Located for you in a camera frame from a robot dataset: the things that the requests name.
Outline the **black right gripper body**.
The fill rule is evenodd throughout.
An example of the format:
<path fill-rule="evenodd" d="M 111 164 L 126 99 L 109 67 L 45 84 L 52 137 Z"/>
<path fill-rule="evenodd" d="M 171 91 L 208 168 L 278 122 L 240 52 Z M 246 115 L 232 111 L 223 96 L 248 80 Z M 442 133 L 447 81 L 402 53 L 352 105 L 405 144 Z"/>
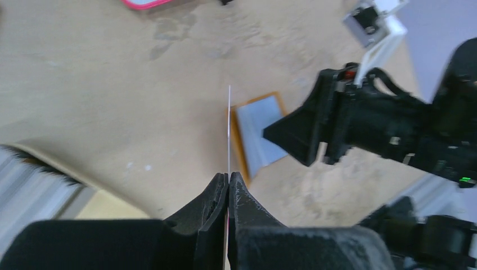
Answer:
<path fill-rule="evenodd" d="M 334 165 L 356 147 L 458 183 L 476 186 L 475 105 L 468 93 L 424 103 L 379 68 L 353 86 L 355 64 L 317 78 L 324 163 Z"/>

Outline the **white magnetic stripe card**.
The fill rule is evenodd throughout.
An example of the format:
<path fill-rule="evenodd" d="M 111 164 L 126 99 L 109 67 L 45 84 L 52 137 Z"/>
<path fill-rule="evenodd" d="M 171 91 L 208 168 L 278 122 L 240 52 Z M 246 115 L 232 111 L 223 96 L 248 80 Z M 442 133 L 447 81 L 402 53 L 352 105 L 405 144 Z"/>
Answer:
<path fill-rule="evenodd" d="M 227 100 L 227 177 L 231 179 L 231 85 L 228 86 Z"/>

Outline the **yellow leather card holder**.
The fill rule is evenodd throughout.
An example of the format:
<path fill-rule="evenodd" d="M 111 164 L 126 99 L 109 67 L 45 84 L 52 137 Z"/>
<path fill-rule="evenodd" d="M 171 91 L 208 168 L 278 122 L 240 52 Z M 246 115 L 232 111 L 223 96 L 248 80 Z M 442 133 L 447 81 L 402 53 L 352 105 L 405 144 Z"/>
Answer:
<path fill-rule="evenodd" d="M 269 92 L 234 104 L 231 95 L 231 149 L 247 186 L 258 172 L 287 156 L 287 152 L 263 138 L 263 130 L 287 115 L 279 92 Z"/>

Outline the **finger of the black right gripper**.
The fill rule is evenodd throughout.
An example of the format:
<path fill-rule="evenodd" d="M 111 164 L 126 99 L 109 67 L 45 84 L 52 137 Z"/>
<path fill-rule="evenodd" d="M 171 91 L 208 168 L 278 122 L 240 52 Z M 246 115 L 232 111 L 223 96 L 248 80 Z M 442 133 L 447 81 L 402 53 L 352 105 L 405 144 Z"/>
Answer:
<path fill-rule="evenodd" d="M 328 141 L 316 102 L 305 102 L 295 111 L 263 130 L 263 138 L 282 148 L 306 167 L 317 160 L 321 142 Z"/>

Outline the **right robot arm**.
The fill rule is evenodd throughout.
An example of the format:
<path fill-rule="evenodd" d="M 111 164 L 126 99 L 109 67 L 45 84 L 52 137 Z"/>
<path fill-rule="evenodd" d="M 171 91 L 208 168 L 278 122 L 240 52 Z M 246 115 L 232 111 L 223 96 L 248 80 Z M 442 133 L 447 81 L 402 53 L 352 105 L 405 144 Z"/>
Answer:
<path fill-rule="evenodd" d="M 354 85 L 359 63 L 325 69 L 304 103 L 263 131 L 305 166 L 321 142 L 333 165 L 354 147 L 455 182 L 476 186 L 476 39 L 453 52 L 434 99 L 425 103 L 378 67 Z"/>

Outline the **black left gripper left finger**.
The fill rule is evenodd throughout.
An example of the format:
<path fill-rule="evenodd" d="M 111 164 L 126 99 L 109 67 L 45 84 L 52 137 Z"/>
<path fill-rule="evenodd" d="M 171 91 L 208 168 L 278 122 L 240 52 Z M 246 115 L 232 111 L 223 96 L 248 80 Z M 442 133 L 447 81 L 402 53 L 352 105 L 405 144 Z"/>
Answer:
<path fill-rule="evenodd" d="M 167 219 L 44 220 L 14 239 L 2 269 L 223 269 L 228 176 Z"/>

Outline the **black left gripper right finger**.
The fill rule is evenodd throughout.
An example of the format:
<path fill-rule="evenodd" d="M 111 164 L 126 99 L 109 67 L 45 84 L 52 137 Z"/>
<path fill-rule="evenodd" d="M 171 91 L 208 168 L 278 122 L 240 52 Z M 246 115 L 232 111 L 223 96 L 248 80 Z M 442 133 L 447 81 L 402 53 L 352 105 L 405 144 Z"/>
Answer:
<path fill-rule="evenodd" d="M 229 181 L 231 269 L 394 269 L 379 235 L 364 227 L 287 227 L 248 191 Z"/>

